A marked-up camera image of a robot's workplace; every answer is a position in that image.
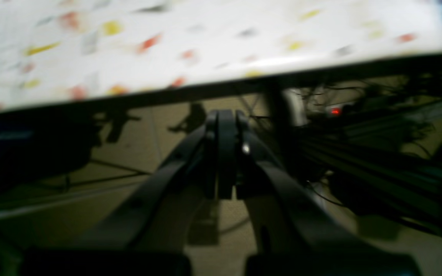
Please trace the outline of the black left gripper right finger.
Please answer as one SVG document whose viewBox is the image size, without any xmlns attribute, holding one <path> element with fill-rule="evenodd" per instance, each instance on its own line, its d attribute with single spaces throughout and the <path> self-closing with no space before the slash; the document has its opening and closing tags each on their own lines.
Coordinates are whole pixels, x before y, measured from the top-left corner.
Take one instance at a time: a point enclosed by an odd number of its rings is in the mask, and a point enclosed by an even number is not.
<svg viewBox="0 0 442 276">
<path fill-rule="evenodd" d="M 288 175 L 243 112 L 228 110 L 227 128 L 244 178 L 237 194 L 247 207 L 257 243 L 257 253 L 248 261 L 367 252 L 365 242 L 335 223 Z"/>
</svg>

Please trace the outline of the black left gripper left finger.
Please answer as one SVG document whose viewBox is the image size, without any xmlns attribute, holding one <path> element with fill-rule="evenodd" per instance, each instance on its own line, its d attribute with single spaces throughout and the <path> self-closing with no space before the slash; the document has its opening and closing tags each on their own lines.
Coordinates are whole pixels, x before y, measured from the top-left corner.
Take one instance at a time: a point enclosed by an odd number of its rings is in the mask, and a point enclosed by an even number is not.
<svg viewBox="0 0 442 276">
<path fill-rule="evenodd" d="M 229 111 L 211 111 L 145 183 L 72 246 L 182 253 L 198 208 L 223 194 L 221 140 L 228 133 Z"/>
</svg>

